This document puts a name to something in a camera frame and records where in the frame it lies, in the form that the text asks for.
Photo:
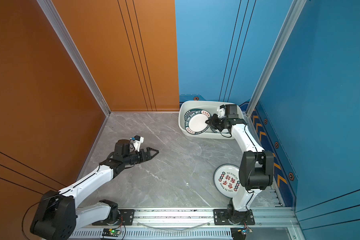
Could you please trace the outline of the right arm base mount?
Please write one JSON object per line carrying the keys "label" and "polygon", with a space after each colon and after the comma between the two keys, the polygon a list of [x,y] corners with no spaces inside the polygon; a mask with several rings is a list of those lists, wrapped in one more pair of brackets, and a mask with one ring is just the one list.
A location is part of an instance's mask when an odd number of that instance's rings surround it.
{"label": "right arm base mount", "polygon": [[254,226],[255,217],[253,211],[238,212],[228,209],[214,209],[214,223],[217,226],[222,225],[247,225]]}

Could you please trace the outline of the green lettered rim plate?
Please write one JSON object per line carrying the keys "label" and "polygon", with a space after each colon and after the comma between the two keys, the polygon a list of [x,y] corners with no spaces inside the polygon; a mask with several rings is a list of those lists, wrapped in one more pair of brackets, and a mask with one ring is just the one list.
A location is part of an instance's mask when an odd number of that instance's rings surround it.
{"label": "green lettered rim plate", "polygon": [[202,110],[194,112],[189,115],[185,121],[185,130],[191,135],[200,135],[206,132],[210,126],[205,123],[206,120],[209,120],[211,114]]}

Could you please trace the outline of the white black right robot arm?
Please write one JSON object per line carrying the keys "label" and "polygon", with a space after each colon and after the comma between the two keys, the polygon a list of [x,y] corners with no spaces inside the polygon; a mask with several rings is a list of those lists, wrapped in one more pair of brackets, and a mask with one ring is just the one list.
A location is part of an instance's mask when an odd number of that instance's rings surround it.
{"label": "white black right robot arm", "polygon": [[256,142],[246,121],[239,117],[237,105],[219,106],[206,123],[219,133],[227,130],[228,138],[236,140],[243,152],[239,167],[226,164],[215,171],[215,187],[230,198],[225,209],[214,210],[215,225],[254,225],[250,207],[257,195],[273,184],[274,155]]}

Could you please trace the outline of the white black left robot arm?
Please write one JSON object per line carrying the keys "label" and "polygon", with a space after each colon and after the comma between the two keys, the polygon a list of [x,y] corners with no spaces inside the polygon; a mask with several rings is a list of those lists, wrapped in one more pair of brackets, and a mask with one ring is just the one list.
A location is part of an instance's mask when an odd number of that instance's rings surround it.
{"label": "white black left robot arm", "polygon": [[141,148],[144,139],[134,136],[116,142],[114,151],[88,175],[59,191],[48,191],[36,204],[30,232],[45,240],[67,240],[75,230],[96,222],[123,225],[119,205],[113,201],[80,207],[80,204],[102,185],[122,171],[152,160],[159,154],[153,148]]}

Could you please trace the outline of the green red rim plate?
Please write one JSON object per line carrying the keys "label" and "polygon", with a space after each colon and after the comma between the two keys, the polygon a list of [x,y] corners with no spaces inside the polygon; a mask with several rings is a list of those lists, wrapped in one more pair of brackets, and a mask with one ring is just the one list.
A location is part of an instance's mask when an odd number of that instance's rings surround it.
{"label": "green red rim plate", "polygon": [[197,111],[201,111],[201,109],[190,109],[190,110],[186,111],[186,113],[184,115],[184,120],[186,121],[190,114],[197,112]]}

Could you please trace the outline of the white plate red characters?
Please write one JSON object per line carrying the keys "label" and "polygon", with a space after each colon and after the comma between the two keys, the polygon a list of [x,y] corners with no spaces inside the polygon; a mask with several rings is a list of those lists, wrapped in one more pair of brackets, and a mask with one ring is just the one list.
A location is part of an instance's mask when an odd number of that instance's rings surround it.
{"label": "white plate red characters", "polygon": [[215,170],[214,184],[216,189],[225,197],[232,199],[241,187],[239,167],[226,164]]}

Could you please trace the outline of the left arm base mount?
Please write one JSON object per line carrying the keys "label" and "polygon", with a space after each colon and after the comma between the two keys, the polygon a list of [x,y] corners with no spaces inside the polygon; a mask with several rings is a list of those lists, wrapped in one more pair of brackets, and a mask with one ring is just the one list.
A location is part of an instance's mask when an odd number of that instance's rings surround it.
{"label": "left arm base mount", "polygon": [[109,216],[102,221],[92,223],[93,226],[131,226],[135,216],[134,209],[111,210]]}

